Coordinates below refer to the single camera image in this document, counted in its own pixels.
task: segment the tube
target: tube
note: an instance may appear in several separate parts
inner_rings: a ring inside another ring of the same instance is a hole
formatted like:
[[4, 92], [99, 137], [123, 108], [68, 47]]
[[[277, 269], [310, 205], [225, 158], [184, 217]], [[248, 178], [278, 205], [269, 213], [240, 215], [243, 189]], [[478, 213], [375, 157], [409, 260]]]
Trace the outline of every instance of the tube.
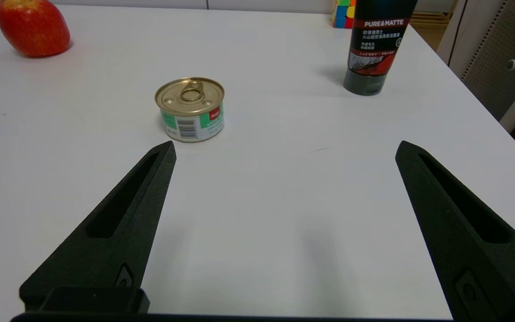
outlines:
[[417, 0], [357, 0], [345, 88], [380, 93]]

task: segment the wall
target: wall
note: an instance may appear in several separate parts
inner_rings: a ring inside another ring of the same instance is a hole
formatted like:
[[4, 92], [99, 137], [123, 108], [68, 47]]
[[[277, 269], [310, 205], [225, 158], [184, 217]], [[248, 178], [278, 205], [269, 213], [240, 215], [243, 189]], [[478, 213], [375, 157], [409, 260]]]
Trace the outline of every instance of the wall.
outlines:
[[[330, 13], [334, 0], [51, 0], [54, 4], [88, 4], [147, 8], [198, 8], [269, 12]], [[417, 11], [448, 12], [453, 0], [419, 0]]]

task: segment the apple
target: apple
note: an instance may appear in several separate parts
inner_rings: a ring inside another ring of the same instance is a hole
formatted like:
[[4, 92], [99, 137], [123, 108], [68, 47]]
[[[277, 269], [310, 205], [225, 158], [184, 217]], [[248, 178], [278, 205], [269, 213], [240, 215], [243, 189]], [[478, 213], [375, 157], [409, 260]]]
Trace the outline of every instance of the apple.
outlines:
[[48, 0], [0, 0], [0, 28], [8, 42], [28, 57], [57, 55], [69, 47], [63, 15]]

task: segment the tin can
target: tin can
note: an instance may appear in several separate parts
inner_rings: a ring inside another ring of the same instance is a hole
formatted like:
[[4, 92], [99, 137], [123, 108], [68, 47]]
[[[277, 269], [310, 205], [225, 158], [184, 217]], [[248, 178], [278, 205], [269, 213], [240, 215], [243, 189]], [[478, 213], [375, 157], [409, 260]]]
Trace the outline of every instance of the tin can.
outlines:
[[172, 139], [199, 142], [224, 127], [224, 88], [216, 81], [188, 77], [171, 81], [156, 91], [164, 131]]

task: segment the green label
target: green label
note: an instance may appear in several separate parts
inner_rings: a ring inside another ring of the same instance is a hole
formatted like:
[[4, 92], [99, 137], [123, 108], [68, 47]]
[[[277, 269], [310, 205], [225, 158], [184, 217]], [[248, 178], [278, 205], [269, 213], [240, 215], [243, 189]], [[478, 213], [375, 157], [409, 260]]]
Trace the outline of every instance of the green label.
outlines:
[[162, 119], [164, 120], [164, 124], [166, 124], [166, 126], [176, 129], [176, 119], [173, 115], [162, 112]]
[[220, 120], [224, 116], [224, 109], [222, 104], [220, 106], [214, 108], [208, 113], [204, 113], [200, 115], [200, 127], [206, 128], [213, 126], [214, 124], [220, 122]]

